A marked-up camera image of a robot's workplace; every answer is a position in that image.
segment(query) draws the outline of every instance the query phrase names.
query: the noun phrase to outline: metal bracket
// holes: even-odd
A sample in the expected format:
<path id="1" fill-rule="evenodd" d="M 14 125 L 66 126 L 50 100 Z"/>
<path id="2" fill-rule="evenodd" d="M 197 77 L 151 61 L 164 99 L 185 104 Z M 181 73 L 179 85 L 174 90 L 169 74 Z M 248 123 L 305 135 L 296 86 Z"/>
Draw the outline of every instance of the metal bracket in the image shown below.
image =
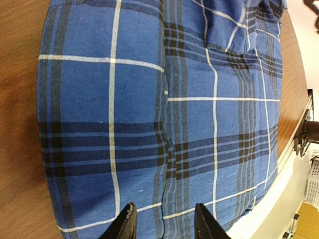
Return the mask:
<path id="1" fill-rule="evenodd" d="M 307 109 L 301 124 L 299 125 L 297 132 L 294 136 L 294 150 L 296 151 L 296 155 L 300 153 L 300 156 L 303 157 L 306 150 L 307 144 L 309 143 L 308 137 L 306 135 L 307 122 L 310 119 L 310 110 Z"/>

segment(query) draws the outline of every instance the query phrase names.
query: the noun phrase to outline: wooden surface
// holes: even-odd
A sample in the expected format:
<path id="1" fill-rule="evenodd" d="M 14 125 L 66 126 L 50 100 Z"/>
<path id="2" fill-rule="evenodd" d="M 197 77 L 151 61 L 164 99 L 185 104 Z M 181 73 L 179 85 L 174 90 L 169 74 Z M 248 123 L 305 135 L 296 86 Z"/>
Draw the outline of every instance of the wooden surface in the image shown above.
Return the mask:
<path id="1" fill-rule="evenodd" d="M 278 132 L 278 156 L 284 151 L 308 101 L 307 83 L 296 34 L 287 11 L 281 20 L 283 92 Z"/>
<path id="2" fill-rule="evenodd" d="M 294 239 L 319 239 L 319 213 L 316 208 L 303 203 Z"/>
<path id="3" fill-rule="evenodd" d="M 0 1 L 0 239 L 58 239 L 41 162 L 35 80 L 48 0 Z M 279 153 L 304 109 L 300 52 L 283 19 L 284 89 Z"/>

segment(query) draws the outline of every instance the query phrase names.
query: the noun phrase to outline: black stripe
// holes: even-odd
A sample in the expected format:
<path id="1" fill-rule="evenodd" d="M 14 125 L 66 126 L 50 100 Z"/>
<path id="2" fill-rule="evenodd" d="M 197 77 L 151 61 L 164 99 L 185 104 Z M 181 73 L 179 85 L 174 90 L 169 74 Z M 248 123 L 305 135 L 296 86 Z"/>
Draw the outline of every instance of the black stripe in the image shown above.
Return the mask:
<path id="1" fill-rule="evenodd" d="M 197 61 L 197 62 L 206 62 L 206 55 L 204 52 L 204 47 L 200 46 L 199 44 L 193 45 L 193 44 L 188 44 L 187 42 L 184 43 L 184 49 L 181 49 L 179 45 L 181 42 L 177 42 L 176 39 L 172 38 L 170 39 L 169 36 L 167 35 L 164 40 L 165 45 L 167 46 L 165 53 L 167 56 L 184 56 L 186 58 L 189 58 L 191 60 Z M 208 44 L 208 47 L 213 47 L 213 48 L 219 48 L 217 45 L 212 45 Z M 237 65 L 237 68 L 239 69 L 247 69 L 249 67 L 250 69 L 254 70 L 261 70 L 259 66 L 259 62 L 256 59 L 256 55 L 247 52 L 246 54 L 237 54 L 233 52 L 229 52 L 228 54 L 221 54 L 219 51 L 210 51 L 211 55 L 211 61 L 213 65 L 217 66 L 225 66 L 225 63 L 229 63 L 229 60 L 227 58 L 232 58 L 230 61 L 233 65 Z M 259 55 L 260 59 L 264 63 L 268 63 L 266 60 L 267 55 L 260 53 Z M 282 75 L 282 62 L 280 59 L 275 59 L 275 58 L 268 58 L 268 61 L 271 61 L 272 64 L 275 66 L 273 69 L 269 69 L 267 67 L 263 67 L 264 73 L 265 74 L 272 74 L 272 71 L 276 69 L 276 72 L 278 74 Z"/>
<path id="2" fill-rule="evenodd" d="M 256 89 L 255 89 L 255 84 L 253 84 L 252 81 L 252 77 L 250 74 L 249 70 L 245 70 L 242 73 L 245 73 L 244 75 L 244 79 L 250 79 L 250 82 L 248 82 L 247 85 L 247 90 L 248 90 L 248 96 L 251 96 L 253 98 L 256 97 Z M 255 124 L 257 121 L 256 118 L 256 114 L 254 114 L 254 109 L 256 108 L 256 102 L 245 102 L 245 106 L 246 108 L 244 109 L 244 115 L 246 118 L 246 122 L 245 122 L 245 128 L 248 128 L 248 130 L 245 131 L 249 131 L 249 132 L 254 132 L 255 131 Z M 256 137 L 252 137 L 252 140 L 249 140 L 249 147 L 244 148 L 244 156 L 243 156 L 243 162 L 244 163 L 244 168 L 243 168 L 243 188 L 251 188 L 254 183 L 255 183 L 255 170 L 254 168 L 251 168 L 252 164 L 254 164 L 255 162 L 255 152 L 256 152 L 256 148 L 258 147 L 256 142 L 255 142 Z M 252 197 L 250 192 L 248 194 L 244 194 L 243 195 L 243 200 L 242 200 L 242 208 L 241 210 L 244 210 L 246 208 L 246 205 L 248 205 L 250 198 Z"/>
<path id="3" fill-rule="evenodd" d="M 248 25 L 248 34 L 255 32 L 256 29 L 256 18 L 255 18 L 255 7 L 246 8 L 246 24 Z"/>
<path id="4" fill-rule="evenodd" d="M 182 25 L 182 1 L 181 0 L 177 0 L 177 24 L 178 25 Z M 185 48 L 185 35 L 184 35 L 184 28 L 181 29 L 181 31 L 179 32 L 179 47 L 184 49 Z M 181 96 L 182 97 L 187 97 L 187 88 L 188 88 L 188 68 L 187 68 L 187 63 L 186 63 L 186 58 L 185 55 L 180 55 L 180 64 L 181 64 Z M 182 163 L 182 168 L 184 172 L 188 172 L 189 171 L 189 163 L 188 163 L 188 149 L 189 149 L 189 145 L 188 145 L 188 122 L 187 122 L 187 102 L 181 102 L 181 134 L 182 134 L 182 155 L 181 155 L 181 159 L 180 162 Z M 178 188 L 181 192 L 181 194 L 183 194 L 184 196 L 184 200 L 183 202 L 181 202 L 180 200 L 178 200 L 178 205 L 177 205 L 177 210 L 179 212 L 188 210 L 189 208 L 191 208 L 191 205 L 189 204 L 189 178 L 186 177 L 183 180 L 183 183 L 180 181 L 178 182 Z M 184 217 L 178 217 L 178 219 L 180 220 L 179 223 L 181 225 L 181 235 L 191 235 L 191 226 L 190 226 L 190 218 L 189 218 L 189 214 L 186 214 Z M 183 230 L 183 220 L 185 223 L 185 230 L 186 232 L 184 232 Z"/>
<path id="5" fill-rule="evenodd" d="M 259 6 L 255 11 L 255 17 L 263 22 L 275 23 L 277 24 L 277 19 L 273 15 L 270 7 L 266 5 L 264 1 L 261 1 Z"/>
<path id="6" fill-rule="evenodd" d="M 42 149 L 48 149 L 46 145 L 47 137 L 42 137 Z M 105 146 L 109 141 L 107 136 L 79 136 L 79 137 L 52 137 L 53 148 L 72 148 L 72 147 L 99 147 Z M 136 136 L 136 137 L 115 137 L 115 145 L 125 146 L 147 146 L 157 144 L 155 135 L 152 136 Z"/>
<path id="7" fill-rule="evenodd" d="M 278 135 L 273 134 L 271 135 L 271 140 L 274 140 Z M 167 151 L 164 151 L 163 147 L 166 147 L 166 145 L 170 145 L 170 143 L 165 139 L 165 136 L 158 135 L 158 137 L 163 140 L 163 143 L 159 144 L 159 146 L 153 147 L 153 148 L 147 148 L 147 149 L 131 149 L 131 150 L 120 150 L 117 149 L 117 158 L 118 161 L 121 162 L 121 160 L 125 159 L 134 159 L 134 158 L 141 158 L 141 157 L 159 157 L 162 158 L 166 155 Z M 243 145 L 243 150 L 246 150 L 248 148 L 251 148 L 252 142 L 254 142 L 254 139 L 250 139 L 250 141 L 246 140 Z M 192 148 L 186 149 L 185 145 L 190 145 L 191 143 L 184 143 L 184 150 L 182 150 L 180 147 L 175 146 L 175 155 L 176 157 L 182 157 L 184 154 L 188 155 L 188 159 L 191 160 L 192 158 L 199 157 L 199 156 L 205 156 L 207 154 L 213 154 L 213 144 L 207 145 L 206 148 L 195 148 L 195 150 L 192 150 Z M 239 142 L 230 144 L 230 145 L 223 145 L 218 146 L 218 151 L 220 152 L 227 152 L 238 149 Z M 265 136 L 261 138 L 260 140 L 256 141 L 254 144 L 254 147 L 259 148 L 262 145 L 268 145 L 268 136 Z M 86 150 L 86 151 L 67 151 L 63 150 L 63 148 L 53 149 L 53 153 L 49 153 L 49 150 L 42 150 L 43 157 L 45 158 L 44 162 L 49 163 L 49 157 L 61 157 L 61 154 L 64 155 L 64 158 L 67 159 L 67 162 L 81 162 L 81 161 L 92 161 L 92 160 L 105 160 L 108 159 L 108 153 L 109 150 Z M 227 160 L 232 157 L 236 157 L 238 152 L 233 152 L 231 154 L 228 154 L 226 158 L 223 156 L 223 153 L 220 153 L 220 160 Z M 176 163 L 176 167 L 178 165 L 183 164 L 182 161 L 179 161 Z"/>
<path id="8" fill-rule="evenodd" d="M 249 71 L 249 67 L 246 64 L 245 58 L 234 58 L 233 54 L 229 54 L 227 60 L 229 61 L 229 65 L 232 67 L 235 75 L 238 79 L 239 84 L 239 96 L 240 98 L 245 97 L 255 97 L 255 87 L 253 84 L 253 80 Z M 238 64 L 240 63 L 243 66 L 243 69 L 238 68 Z M 251 172 L 247 172 L 248 167 L 250 166 L 250 161 L 254 161 L 256 158 L 256 135 L 254 132 L 254 126 L 256 119 L 256 115 L 253 114 L 252 105 L 256 107 L 256 102 L 238 102 L 238 123 L 239 123 L 239 144 L 236 147 L 239 147 L 239 169 L 237 171 L 237 191 L 243 191 L 243 188 L 249 187 L 247 185 L 246 180 L 252 176 Z M 251 132 L 249 137 L 247 137 L 246 132 Z M 242 206 L 244 206 L 243 201 L 246 199 L 245 195 L 239 195 L 236 202 L 236 210 L 235 216 L 241 215 Z"/>
<path id="9" fill-rule="evenodd" d="M 279 98 L 281 95 L 281 89 L 278 90 L 278 81 L 281 81 L 282 78 L 278 76 L 276 65 L 273 62 L 274 59 L 274 49 L 275 49 L 275 40 L 273 37 L 267 35 L 267 52 L 266 60 L 268 61 L 268 68 L 273 72 L 270 77 L 270 83 L 272 86 L 273 94 L 275 98 Z M 275 105 L 275 122 L 279 122 L 280 117 L 280 105 Z"/>
<path id="10" fill-rule="evenodd" d="M 72 0 L 66 0 L 66 4 L 71 3 Z M 64 38 L 67 29 L 67 23 L 71 11 L 71 5 L 63 5 L 60 12 L 59 22 L 57 26 L 57 33 L 55 36 L 54 50 L 53 54 L 63 55 Z M 62 61 L 52 62 L 52 75 L 51 75 L 51 122 L 54 122 L 51 126 L 52 133 L 62 133 L 61 127 L 61 67 Z M 63 146 L 62 137 L 58 137 L 56 140 L 52 141 L 53 148 Z M 64 162 L 63 153 L 59 154 L 59 157 L 54 157 L 55 163 Z M 69 198 L 67 181 L 66 181 L 66 171 L 62 166 L 58 171 L 55 171 L 57 177 L 57 185 L 59 189 L 59 195 L 62 199 L 61 207 L 64 215 L 64 220 L 67 227 L 75 227 L 74 219 L 72 215 L 72 207 Z M 68 234 L 71 239 L 78 239 L 77 232 L 71 232 Z"/>
<path id="11" fill-rule="evenodd" d="M 41 54 L 49 54 L 50 52 L 50 44 L 51 44 L 51 39 L 52 39 L 52 32 L 53 32 L 53 27 L 54 27 L 54 21 L 56 18 L 56 13 L 57 13 L 57 7 L 51 7 L 47 13 L 46 16 L 46 23 L 43 28 L 43 33 L 42 33 L 42 50 Z M 47 122 L 47 80 L 48 80 L 48 61 L 41 61 L 39 62 L 40 64 L 40 72 L 39 72 L 39 85 L 38 85 L 38 100 L 39 100 L 39 121 L 44 121 Z M 40 124 L 40 133 L 47 133 L 47 123 Z M 41 139 L 41 147 L 42 148 L 48 148 L 49 141 L 48 138 Z M 46 160 L 45 155 L 42 155 L 43 161 Z M 47 184 L 48 184 L 48 189 L 52 201 L 52 207 L 54 210 L 54 215 L 57 221 L 57 224 L 62 226 L 61 223 L 61 218 L 59 214 L 59 208 L 57 204 L 57 199 L 56 199 L 56 194 L 54 190 L 54 183 L 52 180 L 47 178 Z"/>
<path id="12" fill-rule="evenodd" d="M 49 122 L 41 122 L 40 127 L 46 128 Z M 95 132 L 109 132 L 108 122 L 52 122 L 52 127 L 61 125 L 63 133 L 95 133 Z M 118 133 L 148 133 L 154 132 L 154 123 L 116 123 L 114 125 L 116 134 Z M 163 130 L 163 125 L 158 125 L 159 130 Z"/>
<path id="13" fill-rule="evenodd" d="M 159 5 L 159 12 L 160 15 L 163 16 L 163 7 L 162 4 Z M 159 20 L 159 37 L 158 37 L 158 65 L 161 66 L 165 59 L 164 53 L 164 46 L 163 46 L 163 37 L 164 37 L 164 29 L 163 29 L 163 19 Z M 168 90 L 167 85 L 165 83 L 164 74 L 160 71 L 157 73 L 157 96 L 156 96 L 156 112 L 155 112 L 155 119 L 154 119 L 154 131 L 157 135 L 157 142 L 158 145 L 158 159 L 157 159 L 157 171 L 154 176 L 154 190 L 153 190 L 153 204 L 159 203 L 162 201 L 162 195 L 164 192 L 164 178 L 161 178 L 161 172 L 165 167 L 164 164 L 164 145 L 163 145 L 163 137 L 162 132 L 159 125 L 162 125 L 165 121 L 164 119 L 164 110 L 165 110 L 165 96 L 164 91 Z M 156 238 L 161 238 L 164 233 L 164 221 L 163 221 L 163 214 L 161 211 L 161 207 L 153 208 L 153 215 L 155 219 L 156 225 Z"/>
<path id="14" fill-rule="evenodd" d="M 285 9 L 285 6 L 283 4 L 283 1 L 280 1 L 281 2 L 281 5 L 277 5 L 277 1 L 270 1 L 269 2 L 269 6 L 271 8 L 271 10 L 273 11 L 273 15 L 277 18 L 281 18 L 283 13 L 284 13 L 284 9 Z"/>
<path id="15" fill-rule="evenodd" d="M 272 146 L 277 144 L 277 139 L 272 142 Z M 254 157 L 260 157 L 264 155 L 268 155 L 268 143 L 264 144 L 263 147 L 259 147 L 258 150 L 254 153 Z M 218 168 L 226 168 L 233 165 L 240 164 L 239 155 L 237 152 L 237 157 L 233 160 L 229 160 L 232 157 L 232 154 L 236 153 L 226 153 L 222 154 L 220 158 L 222 158 L 218 163 Z M 176 178 L 180 180 L 182 178 L 192 177 L 197 174 L 209 172 L 214 170 L 214 165 L 212 163 L 213 157 L 204 157 L 201 159 L 193 160 L 189 163 L 189 170 L 185 171 L 180 168 L 172 169 L 171 171 L 166 172 L 166 178 Z M 117 162 L 117 171 L 132 171 L 132 170 L 139 170 L 139 169 L 146 169 L 146 168 L 154 168 L 158 166 L 158 158 L 155 157 L 154 159 L 148 160 L 136 160 L 136 161 L 129 161 L 129 162 Z M 100 164 L 86 164 L 86 165 L 76 165 L 76 166 L 49 166 L 44 165 L 45 167 L 45 174 L 47 177 L 57 177 L 65 179 L 65 177 L 73 177 L 73 176 L 85 176 L 85 175 L 94 175 L 94 174 L 102 174 L 102 173 L 111 173 L 111 166 L 109 163 L 100 163 Z"/>
<path id="16" fill-rule="evenodd" d="M 204 34 L 197 32 L 192 28 L 185 27 L 181 24 L 176 24 L 174 22 L 165 22 L 164 27 L 165 27 L 165 35 L 167 36 L 172 36 L 173 32 L 182 31 L 185 35 L 190 36 L 194 40 L 194 42 L 197 42 L 198 40 L 200 40 L 202 43 Z"/>
<path id="17" fill-rule="evenodd" d="M 169 18 L 171 19 L 171 21 L 173 22 L 173 24 L 171 24 L 172 27 L 175 27 L 175 29 L 177 29 L 177 24 L 175 22 L 176 17 L 175 17 L 175 11 L 177 10 L 178 6 L 175 5 L 175 0 L 168 0 L 168 4 L 169 4 Z M 172 32 L 172 37 L 174 38 L 179 38 L 179 34 L 177 33 L 177 31 L 173 31 Z M 181 51 L 175 51 L 172 50 L 173 55 L 172 57 L 170 57 L 170 63 L 172 66 L 172 77 L 169 78 L 169 81 L 171 81 L 171 85 L 172 85 L 172 95 L 176 96 L 179 95 L 179 63 L 178 63 L 178 56 L 180 54 Z M 174 102 L 172 104 L 172 110 L 173 110 L 173 115 L 172 115 L 172 127 L 174 129 L 174 134 L 172 134 L 172 137 L 174 137 L 173 141 L 175 143 L 180 143 L 180 123 L 179 123 L 179 102 Z M 176 161 L 178 159 L 175 157 L 174 158 L 174 162 L 171 164 L 172 169 L 176 169 Z M 180 191 L 180 187 L 179 187 L 179 183 L 176 180 L 170 180 L 169 181 L 170 184 L 172 184 L 171 189 L 168 193 L 168 201 L 171 202 L 168 204 L 168 214 L 172 215 L 176 212 L 178 212 L 178 207 L 179 207 L 179 202 L 176 198 L 176 193 L 177 191 Z M 178 232 L 180 232 L 181 228 L 180 228 L 180 223 L 178 222 L 177 218 L 173 218 L 172 220 L 169 221 L 170 223 L 170 231 L 169 231 L 169 235 L 167 239 L 173 239 L 173 235 L 175 234 L 175 230 L 177 230 Z"/>
<path id="18" fill-rule="evenodd" d="M 72 131 L 72 132 L 68 132 L 68 126 L 73 127 L 72 126 L 73 123 L 61 123 L 62 127 L 63 127 L 63 133 L 65 133 L 66 135 L 68 133 L 79 133 L 80 136 L 62 136 L 60 133 L 57 134 L 47 134 L 47 133 L 42 133 L 41 131 L 41 140 L 46 141 L 47 139 L 53 139 L 55 140 L 55 138 L 61 138 L 62 141 L 64 140 L 70 140 L 73 139 L 73 142 L 70 143 L 70 147 L 81 147 L 83 146 L 85 143 L 85 141 L 89 141 L 89 140 L 94 140 L 97 139 L 98 142 L 97 144 L 88 142 L 89 146 L 103 146 L 105 145 L 104 143 L 102 143 L 102 141 L 104 140 L 108 140 L 107 136 L 91 136 L 88 135 L 86 136 L 86 133 L 108 133 L 107 131 L 105 131 L 106 129 L 103 128 L 101 131 L 93 131 L 90 130 L 90 123 L 83 123 L 83 125 L 85 125 L 86 127 L 82 128 L 82 124 L 80 123 L 75 123 L 76 125 L 81 125 L 78 128 L 78 131 Z M 163 132 L 163 126 L 162 123 L 156 123 L 156 127 L 157 130 L 159 132 Z M 276 132 L 278 128 L 278 124 L 274 125 L 272 128 L 269 129 L 270 134 L 274 134 Z M 118 144 L 120 146 L 143 146 L 143 145 L 150 145 L 155 143 L 155 139 L 154 137 L 156 136 L 156 133 L 154 132 L 154 130 L 152 131 L 152 134 L 149 136 L 140 136 L 137 133 L 139 133 L 139 128 L 135 127 L 134 130 L 136 131 L 135 133 L 137 135 L 134 135 L 134 133 L 130 132 L 131 127 L 128 126 L 126 128 L 128 131 L 126 131 L 128 133 L 128 135 L 121 135 L 121 134 L 115 134 L 115 140 L 117 140 Z M 252 131 L 249 133 L 241 133 L 241 134 L 237 134 L 237 135 L 228 135 L 228 136 L 220 136 L 218 137 L 218 143 L 222 144 L 222 143 L 231 143 L 231 142 L 238 142 L 241 138 L 245 138 L 246 140 L 250 140 L 252 138 L 258 138 L 258 137 L 263 137 L 263 136 L 267 136 L 268 131 L 265 130 L 259 130 L 259 131 Z M 189 141 L 189 146 L 188 148 L 194 148 L 194 147 L 201 147 L 201 146 L 206 146 L 206 145 L 210 145 L 213 144 L 213 139 L 212 138 L 206 138 L 206 139 L 200 139 L 200 140 L 195 140 L 195 141 Z M 176 147 L 186 147 L 185 145 L 182 145 L 183 143 L 177 143 Z"/>
<path id="19" fill-rule="evenodd" d="M 167 8 L 168 8 L 168 1 L 169 0 L 163 0 L 163 21 L 164 21 L 164 26 L 166 24 L 166 22 L 168 22 L 168 12 L 167 12 Z M 167 31 L 164 31 L 164 39 L 168 37 Z M 168 55 L 168 44 L 166 41 L 163 42 L 164 43 L 164 59 L 165 59 L 165 77 L 166 77 L 166 81 L 167 81 L 167 88 L 168 88 L 168 95 L 171 95 L 171 82 L 170 82 L 170 75 L 171 75 L 171 69 L 170 69 L 170 60 L 169 60 L 169 55 Z M 168 135 L 172 135 L 172 131 L 171 131 L 171 104 L 167 105 L 167 120 L 166 120 L 166 128 L 167 128 L 167 134 Z M 172 158 L 168 158 L 167 159 L 167 164 L 169 162 L 172 162 L 174 160 L 173 156 Z M 171 215 L 169 213 L 169 209 L 167 208 L 167 204 L 170 203 L 169 200 L 171 200 L 171 198 L 169 197 L 169 188 L 170 188 L 170 181 L 166 180 L 166 172 L 167 170 L 171 170 L 168 165 L 166 166 L 166 170 L 163 172 L 163 181 L 164 181 L 164 191 L 162 194 L 162 215 Z M 167 231 L 170 228 L 170 224 L 171 224 L 171 219 L 170 220 L 164 220 L 164 233 L 161 236 L 167 236 Z"/>

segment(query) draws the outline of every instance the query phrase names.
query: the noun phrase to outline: blue plaid fabric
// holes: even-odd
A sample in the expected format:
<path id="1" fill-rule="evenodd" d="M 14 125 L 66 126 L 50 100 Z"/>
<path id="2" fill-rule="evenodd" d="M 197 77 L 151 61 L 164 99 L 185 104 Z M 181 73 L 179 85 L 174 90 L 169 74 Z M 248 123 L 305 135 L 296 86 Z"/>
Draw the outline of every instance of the blue plaid fabric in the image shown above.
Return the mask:
<path id="1" fill-rule="evenodd" d="M 225 230 L 277 175 L 281 0 L 51 0 L 38 64 L 43 165 L 65 239 L 128 202 L 139 239 Z"/>

